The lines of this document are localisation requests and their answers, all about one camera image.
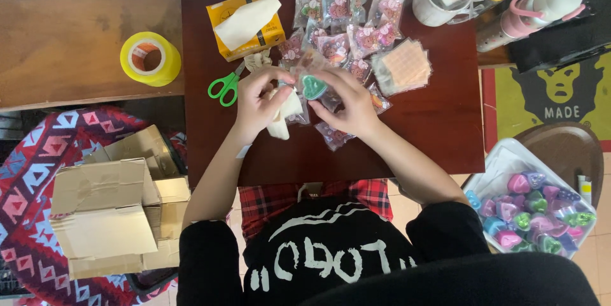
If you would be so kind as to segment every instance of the tiled floor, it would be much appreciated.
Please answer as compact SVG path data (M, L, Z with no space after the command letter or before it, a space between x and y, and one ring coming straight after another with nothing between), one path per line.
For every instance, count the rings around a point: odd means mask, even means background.
M573 261L577 263L588 277L594 293L602 306L611 306L611 153L605 154L605 179L602 195L598 205L596 228L576 253ZM462 185L469 175L453 175L458 185ZM420 205L399 194L395 185L389 183L389 198L394 219L392 223L405 235L405 224L420 213ZM240 274L244 279L246 264L241 256L246 247L242 237L242 213L240 199L236 195L229 226L238 239L240 249ZM167 291L145 303L146 306L176 305L176 290Z

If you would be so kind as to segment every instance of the person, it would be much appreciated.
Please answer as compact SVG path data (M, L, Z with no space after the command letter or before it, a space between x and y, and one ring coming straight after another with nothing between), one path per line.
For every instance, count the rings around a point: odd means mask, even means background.
M491 255L478 215L460 187L378 119L369 92L342 69L314 75L337 91L345 107L332 114L310 101L316 114L375 150L402 193L422 205L422 212L406 225L409 240L379 207L354 197L362 195L358 191L297 202L299 191L290 186L240 188L248 266L242 291L238 244L224 219L235 198L244 152L291 90L282 87L270 100L262 93L272 89L274 79L295 83L282 69L260 69L239 82L236 121L188 203L179 241L177 305L596 302L581 270L562 257ZM385 180L361 182L344 185L361 191L378 188L376 194L387 199ZM256 197L248 196L249 191L256 191ZM523 283L530 277L532 281ZM567 283L572 288L565 288ZM554 294L545 296L552 289Z

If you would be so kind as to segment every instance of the plaid fabric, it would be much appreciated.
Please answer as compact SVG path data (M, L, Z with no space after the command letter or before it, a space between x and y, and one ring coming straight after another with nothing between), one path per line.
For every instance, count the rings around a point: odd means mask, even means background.
M297 203L300 187L299 184L272 184L238 188L242 207L242 234L247 243L271 219ZM392 220L386 179L323 183L319 197L327 196L347 196L379 216ZM305 190L301 197L311 196Z

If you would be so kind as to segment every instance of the wooden desk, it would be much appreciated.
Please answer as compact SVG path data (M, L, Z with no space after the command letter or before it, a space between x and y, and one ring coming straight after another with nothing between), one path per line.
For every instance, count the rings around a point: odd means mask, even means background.
M209 84L235 70L240 60L218 54L205 6L223 0L182 0L186 71L186 125L189 135L189 182L197 185L235 120L237 107L222 107L207 96ZM279 0L282 4L293 0ZM294 1L278 15L288 33ZM394 95L393 107L380 116L402 138L450 174L484 170L480 88L475 29L466 22L427 27L410 6L403 9L401 32L429 50L434 70L426 88ZM272 54L279 57L276 48ZM320 122L310 109L312 125ZM313 126L289 126L291 138L279 140L263 130L246 156L238 185L260 185L393 177L372 149L358 139L329 150Z
M166 87L134 82L118 54L139 31L182 51L180 0L0 0L0 110L184 94L181 73ZM481 65L508 63L480 55Z

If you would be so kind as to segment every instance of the white plastic tray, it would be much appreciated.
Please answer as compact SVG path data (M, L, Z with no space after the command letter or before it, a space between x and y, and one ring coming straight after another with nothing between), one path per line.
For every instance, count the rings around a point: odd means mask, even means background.
M482 200L484 198L493 198L500 195L509 194L507 183L509 178L515 173L522 171L534 170L544 173L549 184L557 187L565 188L573 193L575 190L566 184L558 175L532 154L526 147L513 138L501 139L494 145L488 156L486 156L486 172L475 174L462 189L463 192L473 191L477 197ZM592 205L585 202L583 199L577 203L580 208L585 211L596 214L596 210ZM577 247L588 237L588 234L594 228L596 221L588 226L582 226L584 234L576 240ZM492 244L500 252L508 253L511 250L502 248L500 244L487 232L484 231L486 240ZM575 253L569 253L569 259Z

